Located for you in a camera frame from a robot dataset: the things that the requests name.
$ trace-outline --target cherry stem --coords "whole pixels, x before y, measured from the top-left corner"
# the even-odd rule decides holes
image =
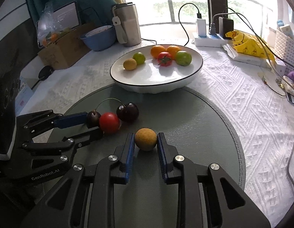
[[[113,97],[110,97],[110,98],[107,98],[107,99],[104,99],[103,101],[101,101],[101,102],[99,103],[99,105],[96,107],[95,111],[96,111],[97,108],[101,105],[102,102],[104,102],[104,101],[106,101],[106,100],[108,100],[108,99],[115,99],[115,100],[119,101],[119,102],[122,104],[122,106],[124,106],[124,104],[123,104],[120,100],[118,100],[118,99],[116,99],[116,98],[113,98]]]

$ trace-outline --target dark cherry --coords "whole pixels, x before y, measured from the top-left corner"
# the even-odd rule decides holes
[[[117,117],[123,122],[134,122],[139,114],[140,112],[134,103],[120,105],[116,110]]]
[[[93,110],[87,114],[87,128],[99,127],[99,119],[101,114]]]

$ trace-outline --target green round placemat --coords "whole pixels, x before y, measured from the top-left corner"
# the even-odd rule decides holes
[[[167,142],[194,163],[206,166],[218,163],[244,189],[245,158],[240,140],[224,113],[208,98],[188,87],[167,93],[140,94],[112,84],[85,96],[65,115],[89,112],[109,97],[124,104],[135,103],[140,110],[138,120],[133,124],[123,123],[118,133],[105,135],[78,149],[73,164],[96,164],[123,144],[128,132],[151,128],[156,133],[164,132]],[[108,100],[97,111],[115,112],[119,105],[118,101]],[[54,129],[48,142],[86,130],[84,125]],[[54,182],[46,183],[46,189]],[[129,183],[114,186],[116,228],[175,227],[177,199],[177,185],[165,185],[162,180],[156,148],[143,152],[136,147]]]

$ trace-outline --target round yellow ball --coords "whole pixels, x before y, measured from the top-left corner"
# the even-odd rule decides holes
[[[150,128],[141,128],[136,132],[134,141],[139,149],[150,151],[156,146],[156,133]]]
[[[133,58],[130,58],[124,61],[123,66],[125,70],[134,70],[136,69],[137,63],[136,63],[136,60],[134,60]]]

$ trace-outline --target green tomato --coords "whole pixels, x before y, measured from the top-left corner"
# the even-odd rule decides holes
[[[178,51],[175,55],[175,61],[178,65],[188,66],[192,61],[192,56],[187,51]]]
[[[136,61],[137,65],[143,64],[146,60],[142,52],[135,53],[132,58]]]

